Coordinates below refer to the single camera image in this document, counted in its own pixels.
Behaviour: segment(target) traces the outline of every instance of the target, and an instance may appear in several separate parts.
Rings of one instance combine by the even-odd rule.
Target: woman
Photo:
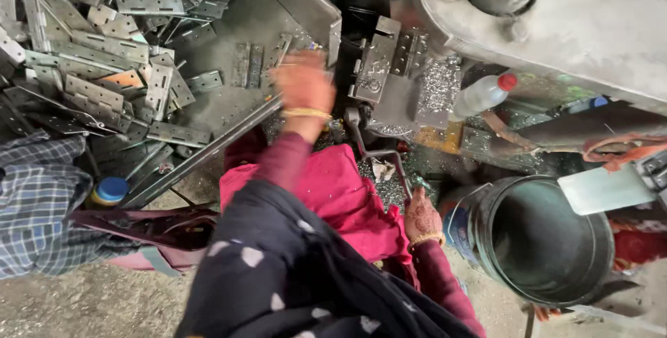
[[[349,146],[311,156],[335,95],[321,55],[288,56],[273,77],[287,121],[257,164],[254,133],[225,155],[242,165],[220,180],[223,215],[176,336],[485,337],[424,190],[403,226],[395,208],[383,215]],[[369,264],[392,256],[408,282]]]

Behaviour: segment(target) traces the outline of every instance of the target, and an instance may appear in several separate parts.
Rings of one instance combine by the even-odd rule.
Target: pile of metal hinges
[[[222,86],[219,71],[183,78],[175,61],[216,37],[229,1],[0,0],[0,119],[19,136],[91,135],[93,173],[137,189],[211,140],[164,121]]]

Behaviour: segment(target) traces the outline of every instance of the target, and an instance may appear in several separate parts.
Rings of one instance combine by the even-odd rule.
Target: gold bangle
[[[322,110],[312,109],[312,108],[292,108],[285,109],[281,113],[284,118],[289,118],[290,116],[314,116],[316,118],[323,119],[324,121],[331,120],[331,114],[327,114]]]
[[[409,250],[414,250],[414,247],[420,243],[423,243],[430,239],[437,239],[440,243],[440,247],[445,244],[445,234],[442,232],[430,232],[428,234],[422,234],[414,237],[410,240],[410,244],[407,246]]]

